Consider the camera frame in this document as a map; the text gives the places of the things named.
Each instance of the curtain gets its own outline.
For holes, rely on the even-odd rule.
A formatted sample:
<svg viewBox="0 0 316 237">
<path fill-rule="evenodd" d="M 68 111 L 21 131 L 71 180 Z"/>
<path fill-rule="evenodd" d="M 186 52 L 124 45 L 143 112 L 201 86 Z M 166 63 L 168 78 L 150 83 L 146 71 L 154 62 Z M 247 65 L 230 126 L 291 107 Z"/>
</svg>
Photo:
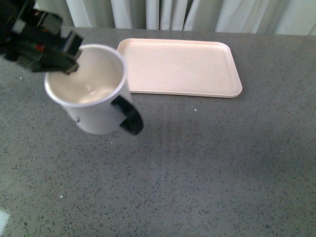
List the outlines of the curtain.
<svg viewBox="0 0 316 237">
<path fill-rule="evenodd" d="M 37 0 L 65 26 L 316 35 L 316 0 Z"/>
</svg>

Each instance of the mug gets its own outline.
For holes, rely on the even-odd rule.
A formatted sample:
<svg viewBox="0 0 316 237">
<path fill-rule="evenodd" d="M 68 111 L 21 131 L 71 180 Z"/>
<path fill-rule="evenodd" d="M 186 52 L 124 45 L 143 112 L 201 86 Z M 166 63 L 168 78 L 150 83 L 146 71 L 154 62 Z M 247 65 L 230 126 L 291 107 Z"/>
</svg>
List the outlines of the mug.
<svg viewBox="0 0 316 237">
<path fill-rule="evenodd" d="M 140 133 L 143 121 L 132 105 L 124 58 L 101 44 L 79 49 L 76 72 L 46 73 L 48 96 L 85 132 L 106 134 L 122 127 L 133 135 Z"/>
</svg>

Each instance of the countertop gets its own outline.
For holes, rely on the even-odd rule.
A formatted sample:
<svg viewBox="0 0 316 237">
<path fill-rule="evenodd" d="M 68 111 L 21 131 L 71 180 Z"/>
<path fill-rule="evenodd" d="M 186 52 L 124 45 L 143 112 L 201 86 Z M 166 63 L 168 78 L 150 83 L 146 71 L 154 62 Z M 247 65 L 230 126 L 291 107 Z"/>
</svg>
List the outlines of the countertop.
<svg viewBox="0 0 316 237">
<path fill-rule="evenodd" d="M 3 236 L 315 236 L 315 37 L 76 30 L 114 48 L 225 43 L 243 91 L 133 94 L 144 130 L 95 136 L 49 99 L 43 73 L 1 59 Z"/>
</svg>

